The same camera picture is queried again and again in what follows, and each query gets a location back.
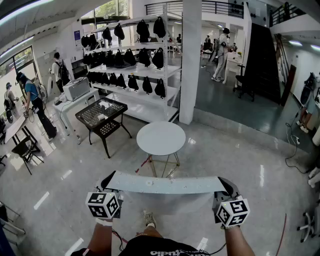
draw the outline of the person in blue shirt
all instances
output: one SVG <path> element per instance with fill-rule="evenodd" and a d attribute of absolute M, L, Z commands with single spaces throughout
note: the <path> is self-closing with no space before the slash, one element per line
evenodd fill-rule
<path fill-rule="evenodd" d="M 16 81 L 24 88 L 26 93 L 26 113 L 28 114 L 29 105 L 30 102 L 32 102 L 34 112 L 37 113 L 47 134 L 48 140 L 51 141 L 57 135 L 57 128 L 52 125 L 49 118 L 46 116 L 43 101 L 39 98 L 35 84 L 21 72 L 17 74 Z"/>

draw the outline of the shelving unit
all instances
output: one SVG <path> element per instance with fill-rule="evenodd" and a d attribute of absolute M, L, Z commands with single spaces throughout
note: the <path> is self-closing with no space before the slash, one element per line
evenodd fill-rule
<path fill-rule="evenodd" d="M 144 64 L 137 63 L 134 66 L 129 66 L 125 68 L 116 68 L 116 67 L 107 67 L 105 65 L 100 65 L 94 68 L 88 68 L 89 72 L 99 72 L 112 74 L 115 73 L 118 75 L 122 74 L 125 78 L 125 83 L 127 85 L 126 89 L 122 87 L 101 83 L 91 83 L 92 87 L 104 89 L 109 92 L 112 92 L 107 97 L 115 101 L 125 103 L 128 106 L 128 110 L 125 112 L 126 115 L 138 118 L 146 122 L 156 122 L 156 121 L 168 121 L 173 122 L 175 118 L 179 115 L 179 110 L 176 107 L 173 107 L 174 102 L 177 98 L 177 95 L 180 91 L 180 86 L 178 88 L 168 86 L 168 78 L 173 76 L 175 73 L 181 71 L 181 66 L 172 66 L 168 65 L 168 46 L 175 45 L 174 43 L 169 43 L 169 32 L 168 32 L 168 21 L 179 21 L 181 20 L 179 16 L 168 15 L 167 5 L 163 5 L 163 14 L 162 15 L 147 15 L 144 17 L 138 17 L 133 19 L 126 19 L 117 23 L 109 24 L 105 27 L 96 29 L 95 32 L 102 32 L 108 27 L 109 29 L 114 29 L 119 23 L 121 27 L 134 26 L 137 25 L 141 20 L 144 20 L 146 23 L 154 22 L 158 17 L 161 17 L 164 23 L 164 28 L 166 34 L 163 38 L 160 38 L 161 42 L 147 42 L 147 43 L 133 43 L 130 45 L 118 45 L 106 48 L 94 49 L 91 51 L 84 51 L 85 54 L 94 54 L 107 51 L 116 51 L 116 50 L 135 50 L 135 49 L 163 49 L 163 68 L 157 69 L 157 67 L 151 63 L 150 66 L 145 67 Z M 143 90 L 143 81 L 136 80 L 139 86 L 138 91 L 134 91 L 128 87 L 128 75 L 134 75 L 138 77 L 149 77 L 154 79 L 162 79 L 165 87 L 165 98 L 155 94 L 156 83 L 151 83 L 152 93 L 149 95 L 146 94 Z"/>

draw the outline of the balcony railing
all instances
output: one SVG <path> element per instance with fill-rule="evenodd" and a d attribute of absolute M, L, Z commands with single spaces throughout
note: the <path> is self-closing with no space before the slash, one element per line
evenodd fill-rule
<path fill-rule="evenodd" d="M 270 18 L 270 27 L 304 14 L 306 13 L 300 10 L 299 8 L 295 7 L 294 5 L 290 3 L 285 3 L 281 5 L 278 9 L 276 9 L 274 12 L 272 12 Z"/>
<path fill-rule="evenodd" d="M 167 1 L 167 2 L 158 2 L 145 5 L 145 10 L 147 15 L 159 15 L 163 11 L 163 5 L 167 4 L 167 10 L 171 13 L 182 13 L 184 6 L 183 1 Z M 202 12 L 203 13 L 212 13 L 220 15 L 228 15 L 237 17 L 240 19 L 244 18 L 244 6 L 228 2 L 219 2 L 219 1 L 202 1 Z"/>

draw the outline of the dark floor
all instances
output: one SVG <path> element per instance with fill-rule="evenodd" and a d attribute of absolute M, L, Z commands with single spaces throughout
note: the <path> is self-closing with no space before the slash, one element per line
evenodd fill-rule
<path fill-rule="evenodd" d="M 212 64 L 199 69 L 195 107 L 288 142 L 286 133 L 288 127 L 285 124 L 291 124 L 300 109 L 292 94 L 289 95 L 284 107 L 260 95 L 255 96 L 254 102 L 251 102 L 251 98 L 247 94 L 239 99 L 239 93 L 237 91 L 233 92 L 235 84 L 233 73 L 230 73 L 227 83 L 222 84 L 222 82 L 211 80 L 209 72 L 212 74 L 215 69 L 216 65 L 213 66 Z M 308 153 L 318 150 L 312 142 L 315 131 L 305 134 L 293 123 L 292 133 L 300 140 L 299 149 Z"/>

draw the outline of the ceiling light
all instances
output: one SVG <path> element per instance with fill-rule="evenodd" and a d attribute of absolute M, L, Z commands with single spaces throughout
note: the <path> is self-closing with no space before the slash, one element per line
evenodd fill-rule
<path fill-rule="evenodd" d="M 31 36 L 31 37 L 23 40 L 22 42 L 16 44 L 15 46 L 11 47 L 9 50 L 7 50 L 7 51 L 5 51 L 4 53 L 2 53 L 2 54 L 0 55 L 0 58 L 2 58 L 3 56 L 7 55 L 7 54 L 10 53 L 12 50 L 14 50 L 14 49 L 16 49 L 17 47 L 23 45 L 24 43 L 30 41 L 32 38 L 34 38 L 34 37 Z"/>
<path fill-rule="evenodd" d="M 302 46 L 302 43 L 300 43 L 299 41 L 289 41 L 289 43 L 294 46 Z"/>
<path fill-rule="evenodd" d="M 316 51 L 320 51 L 320 46 L 311 45 L 311 47 Z"/>
<path fill-rule="evenodd" d="M 0 19 L 0 26 L 3 25 L 5 22 L 7 22 L 8 20 L 11 20 L 12 18 L 18 16 L 19 14 L 22 14 L 34 7 L 46 4 L 48 2 L 51 2 L 53 0 L 39 0 L 30 4 L 27 4 L 21 8 L 19 8 L 18 10 L 15 10 L 14 12 L 11 12 L 10 14 L 8 14 L 7 16 L 5 16 L 4 18 Z"/>

